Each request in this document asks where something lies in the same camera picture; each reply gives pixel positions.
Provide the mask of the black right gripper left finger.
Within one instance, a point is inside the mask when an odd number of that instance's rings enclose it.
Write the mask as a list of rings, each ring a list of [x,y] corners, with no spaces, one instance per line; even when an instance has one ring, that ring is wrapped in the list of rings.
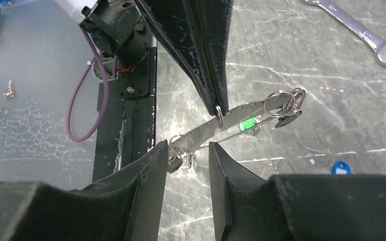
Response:
[[[157,240],[168,143],[81,190],[0,182],[0,240]]]

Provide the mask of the key with green tag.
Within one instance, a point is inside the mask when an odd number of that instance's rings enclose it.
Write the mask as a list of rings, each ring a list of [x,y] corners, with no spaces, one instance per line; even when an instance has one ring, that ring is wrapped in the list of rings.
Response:
[[[247,134],[255,136],[261,131],[261,126],[255,127],[255,125],[261,122],[261,115],[257,115],[250,119],[247,119],[239,124],[240,131],[246,131]]]

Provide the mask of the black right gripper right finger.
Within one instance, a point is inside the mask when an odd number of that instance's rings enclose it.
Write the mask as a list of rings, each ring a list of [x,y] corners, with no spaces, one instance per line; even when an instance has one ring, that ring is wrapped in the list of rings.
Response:
[[[265,180],[209,145],[216,240],[386,240],[386,175]]]

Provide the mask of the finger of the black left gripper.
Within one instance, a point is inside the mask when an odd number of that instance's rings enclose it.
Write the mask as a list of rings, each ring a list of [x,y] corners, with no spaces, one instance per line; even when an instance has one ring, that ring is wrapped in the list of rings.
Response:
[[[229,110],[226,57],[233,1],[187,1],[210,114]]]

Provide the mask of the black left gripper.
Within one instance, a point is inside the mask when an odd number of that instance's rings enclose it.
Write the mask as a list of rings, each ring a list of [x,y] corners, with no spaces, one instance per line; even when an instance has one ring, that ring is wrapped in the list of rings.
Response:
[[[139,11],[157,41],[191,79],[208,113],[215,115],[215,96],[190,1],[83,3],[80,25],[89,33],[101,62],[116,59],[119,67],[149,63],[151,35]]]

